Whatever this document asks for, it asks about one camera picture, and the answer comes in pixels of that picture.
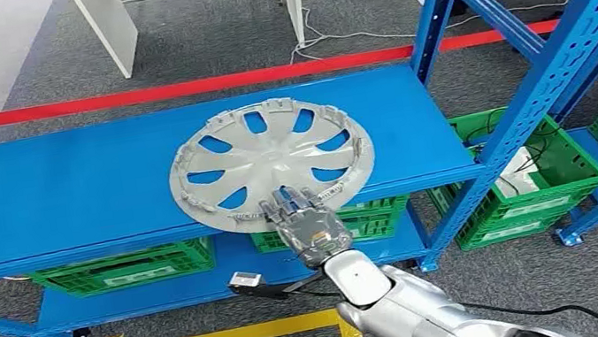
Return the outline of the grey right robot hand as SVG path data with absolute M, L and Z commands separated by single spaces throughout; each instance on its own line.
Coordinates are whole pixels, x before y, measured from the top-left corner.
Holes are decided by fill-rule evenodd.
M 335 211 L 308 188 L 274 190 L 259 206 L 283 243 L 311 269 L 352 248 L 352 233 Z

